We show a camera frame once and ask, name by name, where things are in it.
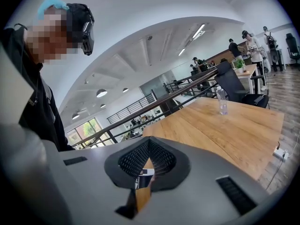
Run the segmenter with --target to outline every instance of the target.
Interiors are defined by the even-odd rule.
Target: white shirt
[[[263,36],[264,42],[265,42],[265,44],[268,45],[268,47],[269,47],[268,40],[267,40],[267,36],[270,36],[270,32],[267,31],[267,32],[265,32],[264,34],[265,34],[265,35]],[[274,37],[273,33],[271,33],[271,36],[272,36],[272,38],[274,39],[275,44],[277,45],[277,40],[276,40],[276,38]]]
[[[247,46],[248,51],[251,50],[249,47],[255,47],[255,46],[257,47],[257,50],[255,50],[255,52],[251,52],[251,61],[252,62],[261,62],[261,61],[263,61],[263,56],[258,51],[258,50],[261,50],[262,46],[260,45],[257,38],[253,37],[251,39],[251,42],[247,41],[246,46]]]

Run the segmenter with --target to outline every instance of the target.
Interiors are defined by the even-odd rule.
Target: black slot
[[[256,204],[230,177],[220,178],[216,181],[241,215],[256,207]]]
[[[75,158],[64,160],[64,163],[66,166],[69,166],[69,165],[72,165],[75,163],[80,163],[80,162],[83,162],[86,160],[88,160],[86,157],[75,157]]]

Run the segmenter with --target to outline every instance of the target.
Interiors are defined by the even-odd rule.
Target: window
[[[93,119],[83,123],[82,125],[79,125],[75,129],[67,132],[66,137],[67,137],[69,145],[72,146],[72,145],[80,142],[81,140],[94,135],[96,132],[99,132],[101,130],[102,130],[102,128],[100,127],[100,125],[98,124],[96,119],[93,118]],[[106,140],[106,139],[108,139],[108,137],[109,137],[108,134],[104,133],[101,135],[100,139],[97,142]],[[93,140],[94,139],[88,140],[81,145],[77,145],[75,148],[83,149],[84,147],[89,146],[90,143],[94,143]],[[105,142],[99,143],[97,145],[93,145],[91,148],[102,147],[102,146],[111,145],[111,144],[114,144],[114,142],[111,139],[109,139]]]

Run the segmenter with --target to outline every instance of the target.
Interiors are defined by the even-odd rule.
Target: black hoodie
[[[68,140],[65,137],[64,127],[51,90],[52,96],[50,103],[48,103],[40,76],[40,69],[43,67],[43,64],[35,64],[30,60],[25,48],[23,35],[23,27],[18,30],[9,28],[2,32],[2,43],[8,57],[34,90],[22,113],[19,124],[34,131],[41,139],[53,142],[58,151],[73,150],[68,145]]]

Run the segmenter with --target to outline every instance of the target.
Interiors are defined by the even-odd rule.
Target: white ceiling
[[[61,112],[64,126],[72,124],[73,113],[84,110],[81,114],[82,119],[99,112],[101,104],[109,105],[119,98],[122,95],[121,90],[123,87],[118,85],[128,76],[141,72],[161,60],[178,57],[188,39],[193,36],[202,23],[206,24],[204,30],[207,33],[214,30],[214,22],[208,20],[171,26],[141,37],[135,43],[121,49],[104,63],[99,64],[86,77],[87,84],[77,84],[76,90],[72,93],[71,98]],[[96,98],[98,89],[106,89],[108,91],[107,95]]]

